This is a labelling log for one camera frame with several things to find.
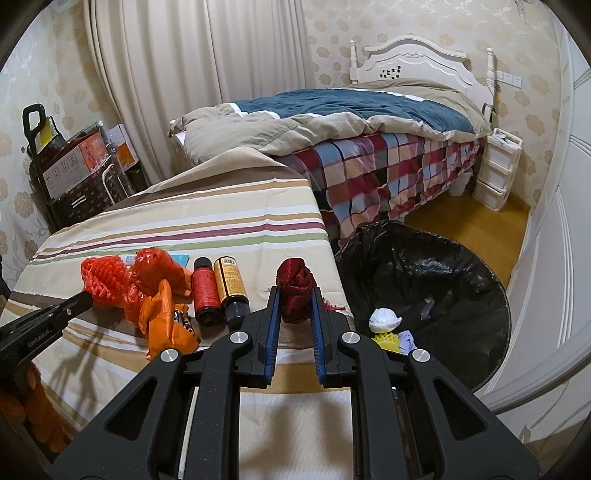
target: cardboard box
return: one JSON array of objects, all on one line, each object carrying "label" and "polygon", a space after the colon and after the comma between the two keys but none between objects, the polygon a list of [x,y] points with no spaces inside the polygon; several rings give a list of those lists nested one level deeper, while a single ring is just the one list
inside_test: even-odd
[{"label": "cardboard box", "polygon": [[100,132],[87,138],[64,154],[43,172],[43,178],[52,200],[69,192],[82,180],[96,172],[109,157]]},{"label": "cardboard box", "polygon": [[117,148],[119,154],[119,161],[124,170],[134,166],[139,162],[138,156],[135,153],[131,140],[127,135],[124,124],[119,124],[109,130],[109,139],[111,143]]}]

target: white plastic drawer unit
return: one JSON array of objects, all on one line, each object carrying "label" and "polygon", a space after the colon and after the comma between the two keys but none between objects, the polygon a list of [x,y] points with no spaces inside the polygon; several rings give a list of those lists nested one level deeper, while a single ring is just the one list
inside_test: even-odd
[{"label": "white plastic drawer unit", "polygon": [[[506,141],[499,140],[494,135],[504,135]],[[495,128],[492,135],[486,138],[486,148],[484,157],[492,160],[497,165],[510,170],[519,162],[523,140],[515,135],[505,132],[500,128]]]},{"label": "white plastic drawer unit", "polygon": [[503,208],[508,196],[507,190],[499,191],[480,180],[476,181],[474,198],[496,212]]},{"label": "white plastic drawer unit", "polygon": [[478,179],[493,186],[500,192],[504,192],[505,190],[511,189],[513,176],[516,170],[517,165],[513,165],[511,168],[505,168],[484,157],[480,164]]}]

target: yellow sponge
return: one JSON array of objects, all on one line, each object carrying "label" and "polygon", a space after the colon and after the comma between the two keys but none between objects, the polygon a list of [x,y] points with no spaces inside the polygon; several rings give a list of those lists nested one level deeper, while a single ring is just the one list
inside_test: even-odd
[{"label": "yellow sponge", "polygon": [[374,342],[376,342],[383,350],[400,353],[400,338],[398,338],[398,335],[395,333],[378,333],[374,337]]}]

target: bedpost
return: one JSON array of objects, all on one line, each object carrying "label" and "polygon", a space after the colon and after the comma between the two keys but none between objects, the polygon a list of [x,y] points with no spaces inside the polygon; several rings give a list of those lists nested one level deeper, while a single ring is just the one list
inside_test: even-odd
[{"label": "bedpost", "polygon": [[488,121],[490,121],[491,115],[492,115],[492,110],[493,110],[494,103],[495,103],[495,95],[496,95],[495,52],[493,51],[492,48],[488,48],[486,50],[486,53],[488,55],[488,65],[486,67],[486,86],[488,87],[488,89],[492,93],[492,103],[493,104],[492,105],[486,104],[486,107],[484,110],[484,115],[485,115],[485,118]]},{"label": "bedpost", "polygon": [[355,47],[355,40],[349,42],[351,44],[351,67],[349,70],[349,76],[351,77],[351,83],[359,83],[357,78],[357,48]]}]

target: lavender cloth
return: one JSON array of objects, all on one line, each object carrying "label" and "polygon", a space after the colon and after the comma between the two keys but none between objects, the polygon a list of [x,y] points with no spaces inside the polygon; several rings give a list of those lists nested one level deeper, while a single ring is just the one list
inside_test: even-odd
[{"label": "lavender cloth", "polygon": [[412,350],[414,350],[417,347],[414,344],[413,334],[410,333],[408,330],[400,332],[398,334],[398,338],[400,339],[400,353],[403,355],[408,355]]}]

